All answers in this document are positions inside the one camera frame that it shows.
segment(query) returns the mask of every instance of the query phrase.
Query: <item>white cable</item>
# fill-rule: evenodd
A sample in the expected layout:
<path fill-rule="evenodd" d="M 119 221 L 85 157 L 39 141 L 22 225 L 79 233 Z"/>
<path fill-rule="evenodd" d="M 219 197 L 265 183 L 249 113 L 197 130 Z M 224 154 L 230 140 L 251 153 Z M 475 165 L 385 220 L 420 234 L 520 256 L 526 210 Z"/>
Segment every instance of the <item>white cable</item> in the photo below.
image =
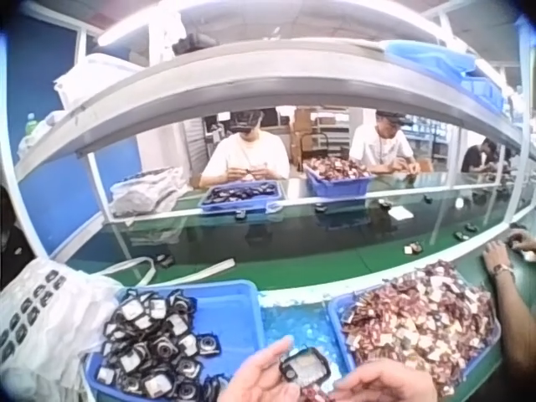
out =
<path fill-rule="evenodd" d="M 184 276 L 182 278 L 173 279 L 168 282 L 161 282 L 157 285 L 149 285 L 149 286 L 170 286 L 170 285 L 181 285 L 184 283 L 189 282 L 195 282 L 195 281 L 201 281 L 202 279 L 206 279 L 209 276 L 213 276 L 216 274 L 219 274 L 220 272 L 229 270 L 235 266 L 235 260 L 230 258 L 228 260 L 222 261 L 216 265 L 212 265 L 209 268 L 205 268 L 204 270 L 200 272 L 196 272 L 195 274 Z"/>
<path fill-rule="evenodd" d="M 157 269 L 154 266 L 154 261 L 152 260 L 152 258 L 149 258 L 149 257 L 138 257 L 132 260 L 122 261 L 119 264 L 112 265 L 103 271 L 99 271 L 95 273 L 95 275 L 108 276 L 110 274 L 115 274 L 117 272 L 130 270 L 131 268 L 134 268 L 143 262 L 148 262 L 151 267 L 149 268 L 149 271 L 147 271 L 147 273 L 145 274 L 143 278 L 141 278 L 141 276 L 139 276 L 139 273 L 138 273 L 137 276 L 140 281 L 137 283 L 137 286 L 147 286 L 152 281 L 152 278 L 154 278 L 154 276 L 157 274 Z"/>

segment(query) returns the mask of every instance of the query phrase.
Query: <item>hand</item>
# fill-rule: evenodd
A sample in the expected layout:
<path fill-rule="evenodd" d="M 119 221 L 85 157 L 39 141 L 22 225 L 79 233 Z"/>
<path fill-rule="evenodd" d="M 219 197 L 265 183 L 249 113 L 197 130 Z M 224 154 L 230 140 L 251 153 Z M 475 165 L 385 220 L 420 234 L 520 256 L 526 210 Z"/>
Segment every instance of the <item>hand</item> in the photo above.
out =
<path fill-rule="evenodd" d="M 502 241 L 492 241 L 487 244 L 483 254 L 487 272 L 493 276 L 493 268 L 497 265 L 510 265 L 506 245 Z"/>
<path fill-rule="evenodd" d="M 508 235 L 508 241 L 514 242 L 513 250 L 533 251 L 536 253 L 536 239 L 527 230 L 513 230 Z"/>
<path fill-rule="evenodd" d="M 334 386 L 330 397 L 337 402 L 437 402 L 427 372 L 388 359 L 362 364 Z"/>
<path fill-rule="evenodd" d="M 240 168 L 237 168 L 237 167 L 230 167 L 229 169 L 227 169 L 227 172 L 225 173 L 226 175 L 226 180 L 228 182 L 235 182 L 237 180 L 241 180 L 247 173 L 247 171 L 245 169 L 240 169 Z"/>
<path fill-rule="evenodd" d="M 298 402 L 300 387 L 287 383 L 279 361 L 292 348 L 292 337 L 272 343 L 242 363 L 218 402 Z"/>
<path fill-rule="evenodd" d="M 408 165 L 408 173 L 409 174 L 418 174 L 420 173 L 420 164 L 417 162 L 410 163 Z"/>
<path fill-rule="evenodd" d="M 387 170 L 389 173 L 401 172 L 407 170 L 408 165 L 403 159 L 396 158 L 391 163 L 387 165 Z"/>
<path fill-rule="evenodd" d="M 251 169 L 251 174 L 255 180 L 262 180 L 267 178 L 276 178 L 276 175 L 266 166 L 254 167 Z"/>

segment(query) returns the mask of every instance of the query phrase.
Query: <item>green work surface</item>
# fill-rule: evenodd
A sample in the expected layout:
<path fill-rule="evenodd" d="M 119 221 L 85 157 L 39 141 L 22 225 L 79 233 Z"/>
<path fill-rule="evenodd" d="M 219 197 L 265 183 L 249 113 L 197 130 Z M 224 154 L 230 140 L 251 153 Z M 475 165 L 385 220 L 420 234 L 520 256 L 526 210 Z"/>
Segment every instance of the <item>green work surface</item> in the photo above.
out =
<path fill-rule="evenodd" d="M 249 279 L 261 290 L 291 288 L 365 276 L 423 256 L 446 250 L 457 244 L 453 233 L 464 230 L 466 223 L 477 225 L 480 231 L 503 220 L 508 196 L 498 197 L 494 190 L 479 192 L 442 192 L 431 194 L 432 204 L 420 196 L 393 197 L 394 206 L 403 205 L 413 219 L 396 221 L 373 201 L 330 205 L 325 214 L 315 214 L 311 205 L 287 207 L 274 216 L 254 216 L 254 223 L 238 223 L 233 216 L 159 219 L 135 223 L 127 228 L 116 226 L 132 257 L 160 254 L 172 255 L 175 264 L 158 269 L 152 283 L 170 281 L 199 272 L 227 258 L 235 258 L 235 268 L 209 278 L 210 281 Z M 464 198 L 461 209 L 455 207 Z M 536 232 L 536 214 L 532 212 L 522 222 Z M 176 230 L 178 242 L 136 245 L 136 237 L 159 235 Z M 404 245 L 418 240 L 424 251 L 407 256 Z M 484 285 L 492 291 L 482 265 L 482 250 L 456 261 L 461 274 L 474 285 Z M 105 227 L 69 261 L 69 265 L 84 271 L 125 259 L 110 227 Z M 512 255 L 518 288 L 530 305 L 536 300 L 536 268 Z M 114 277 L 127 286 L 137 282 L 131 270 Z M 467 399 L 501 363 L 500 345 L 470 373 L 451 398 L 453 402 Z M 110 400 L 99 395 L 99 400 Z"/>

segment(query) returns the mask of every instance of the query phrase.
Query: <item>white t-shirt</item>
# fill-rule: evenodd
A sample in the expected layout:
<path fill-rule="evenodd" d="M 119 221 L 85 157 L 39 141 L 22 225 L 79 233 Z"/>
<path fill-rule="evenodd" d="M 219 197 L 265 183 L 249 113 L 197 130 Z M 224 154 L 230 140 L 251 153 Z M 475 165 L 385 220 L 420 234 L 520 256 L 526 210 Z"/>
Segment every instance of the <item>white t-shirt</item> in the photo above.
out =
<path fill-rule="evenodd" d="M 229 168 L 252 169 L 266 166 L 283 178 L 290 174 L 290 163 L 283 141 L 267 131 L 261 131 L 254 142 L 244 141 L 240 134 L 225 138 L 214 151 L 203 176 L 213 178 Z"/>
<path fill-rule="evenodd" d="M 398 130 L 391 139 L 384 139 L 376 126 L 363 124 L 353 134 L 350 157 L 369 167 L 391 163 L 397 157 L 413 157 L 413 150 L 402 131 Z"/>

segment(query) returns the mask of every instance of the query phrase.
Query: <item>water bottle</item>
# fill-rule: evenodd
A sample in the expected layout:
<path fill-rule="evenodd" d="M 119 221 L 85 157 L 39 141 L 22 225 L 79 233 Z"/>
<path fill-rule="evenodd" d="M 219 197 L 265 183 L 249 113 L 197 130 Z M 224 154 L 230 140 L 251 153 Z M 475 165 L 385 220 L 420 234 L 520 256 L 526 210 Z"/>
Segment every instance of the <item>water bottle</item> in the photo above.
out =
<path fill-rule="evenodd" d="M 26 123 L 26 135 L 29 136 L 30 134 L 32 134 L 32 131 L 35 129 L 36 126 L 37 120 L 35 120 L 35 114 L 30 113 L 28 115 L 28 122 Z"/>

